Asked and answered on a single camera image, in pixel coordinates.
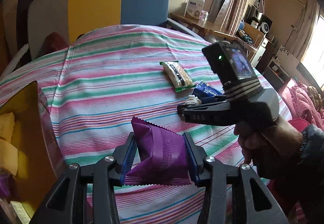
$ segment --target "blue snack packet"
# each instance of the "blue snack packet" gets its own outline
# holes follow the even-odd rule
[[[200,81],[198,85],[193,89],[192,94],[198,97],[199,99],[222,95],[221,92],[219,92],[203,80]]]

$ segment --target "camera screen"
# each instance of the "camera screen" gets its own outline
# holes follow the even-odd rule
[[[226,48],[230,64],[239,79],[255,77],[255,73],[243,52],[238,48]]]

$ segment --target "hand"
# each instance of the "hand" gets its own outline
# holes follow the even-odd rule
[[[245,163],[253,161],[260,177],[274,179],[294,166],[294,156],[301,146],[303,135],[279,116],[276,125],[256,133],[245,122],[235,126]]]

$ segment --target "yellow sponge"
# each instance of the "yellow sponge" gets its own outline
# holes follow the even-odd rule
[[[15,116],[12,112],[0,115],[0,139],[4,139],[10,143],[14,125]]]
[[[18,150],[5,140],[0,140],[0,168],[4,168],[11,174],[17,175]]]

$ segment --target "pink striped fabric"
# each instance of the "pink striped fabric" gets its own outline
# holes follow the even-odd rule
[[[194,142],[223,163],[243,162],[234,126],[184,123],[177,105],[192,90],[175,93],[160,61],[179,60],[195,83],[204,80],[222,91],[201,49],[205,41],[172,30],[118,25],[94,30],[64,50],[38,58],[2,81],[0,104],[33,80],[45,93],[51,121],[66,163],[93,164],[125,142],[137,116]],[[264,87],[271,85],[257,73]],[[291,114],[280,99],[280,113]],[[138,154],[134,165],[139,163]],[[196,223],[204,189],[187,186],[116,188],[121,223]],[[88,186],[92,203],[92,186]]]

